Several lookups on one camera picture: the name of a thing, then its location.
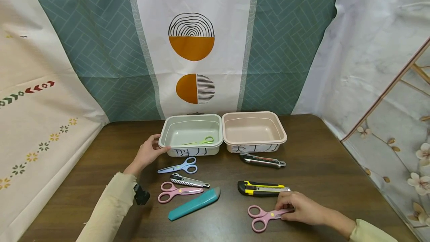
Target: scissors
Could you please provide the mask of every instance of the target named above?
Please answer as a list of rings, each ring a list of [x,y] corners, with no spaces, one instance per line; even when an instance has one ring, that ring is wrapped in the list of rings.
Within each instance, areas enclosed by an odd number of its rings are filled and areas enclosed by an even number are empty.
[[[251,213],[252,208],[257,208],[258,214],[252,214]],[[292,211],[294,211],[294,208],[285,208],[285,209],[272,210],[272,211],[266,212],[266,211],[262,210],[259,206],[252,205],[248,208],[248,215],[251,218],[254,218],[254,220],[251,223],[252,230],[254,230],[255,233],[261,233],[262,231],[266,230],[266,227],[268,225],[269,220],[280,219],[282,214],[292,212]],[[262,222],[264,224],[264,226],[262,229],[257,230],[255,228],[255,223],[257,223],[259,221]]]
[[[169,172],[175,172],[177,170],[182,169],[185,172],[187,172],[188,174],[194,174],[197,172],[197,165],[195,165],[196,162],[197,162],[197,160],[195,157],[188,157],[183,164],[169,166],[169,167],[160,169],[159,171],[157,171],[157,173],[158,174],[169,173]],[[188,171],[190,168],[195,168],[195,170],[194,171]]]
[[[186,144],[182,144],[182,145],[192,145],[192,144],[212,144],[214,143],[215,139],[212,136],[207,136],[205,137],[205,140],[201,141],[200,143],[198,142],[191,142],[191,143],[186,143]]]
[[[171,187],[168,188],[168,189],[166,189],[166,188],[163,187],[164,185],[167,185],[167,184],[171,185]],[[173,183],[171,183],[169,181],[168,182],[164,182],[161,185],[161,190],[163,192],[161,194],[159,194],[159,196],[158,196],[158,202],[160,202],[162,204],[165,204],[165,203],[169,202],[170,200],[172,200],[172,198],[174,196],[176,196],[178,194],[179,195],[189,195],[189,194],[196,194],[196,193],[202,193],[203,192],[203,189],[201,189],[201,188],[194,188],[194,187],[180,188],[180,189],[178,189],[175,186],[173,186]],[[161,200],[161,197],[165,196],[165,195],[168,195],[169,198],[167,200],[164,200],[164,201]]]

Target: blue scissors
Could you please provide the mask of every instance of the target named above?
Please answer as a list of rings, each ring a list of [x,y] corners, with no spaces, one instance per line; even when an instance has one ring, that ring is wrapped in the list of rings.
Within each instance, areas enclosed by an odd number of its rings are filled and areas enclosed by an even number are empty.
[[[197,162],[195,157],[188,157],[185,162],[181,165],[174,165],[174,166],[169,166],[163,169],[160,169],[159,171],[157,171],[158,174],[161,173],[169,173],[169,172],[175,172],[178,170],[184,170],[185,172],[187,172],[188,174],[194,174],[197,172],[197,165],[195,165],[195,163]],[[190,168],[195,168],[195,170],[193,171],[188,171]]]
[[[214,143],[214,138],[212,136],[207,136],[205,137],[205,140],[199,142],[191,142],[191,143],[186,143],[186,144],[182,144],[182,145],[192,145],[192,144],[213,144]]]

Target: plastic container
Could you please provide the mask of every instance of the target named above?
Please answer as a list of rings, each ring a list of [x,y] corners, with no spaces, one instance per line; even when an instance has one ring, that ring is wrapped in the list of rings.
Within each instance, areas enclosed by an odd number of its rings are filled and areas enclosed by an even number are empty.
[[[212,136],[212,144],[200,144]],[[221,117],[216,114],[172,116],[164,122],[159,146],[171,146],[171,157],[215,155],[223,139]]]
[[[287,134],[276,114],[232,112],[222,117],[227,150],[241,152],[274,152],[287,141]]]

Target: yellow utility knife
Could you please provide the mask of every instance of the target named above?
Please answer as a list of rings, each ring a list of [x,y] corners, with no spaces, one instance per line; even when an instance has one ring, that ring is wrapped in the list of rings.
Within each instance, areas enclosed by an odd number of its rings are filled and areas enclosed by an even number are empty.
[[[237,189],[243,195],[267,197],[278,196],[280,192],[291,191],[290,188],[280,184],[260,183],[248,180],[239,180]]]

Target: green scissors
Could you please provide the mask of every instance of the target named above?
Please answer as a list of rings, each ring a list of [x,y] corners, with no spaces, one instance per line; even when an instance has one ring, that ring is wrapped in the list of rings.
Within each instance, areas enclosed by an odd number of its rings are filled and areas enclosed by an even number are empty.
[[[214,143],[214,138],[212,136],[207,136],[205,137],[205,140],[203,140],[202,142],[198,143],[198,142],[191,142],[191,143],[186,143],[186,144],[182,144],[182,145],[192,145],[192,144],[213,144]]]

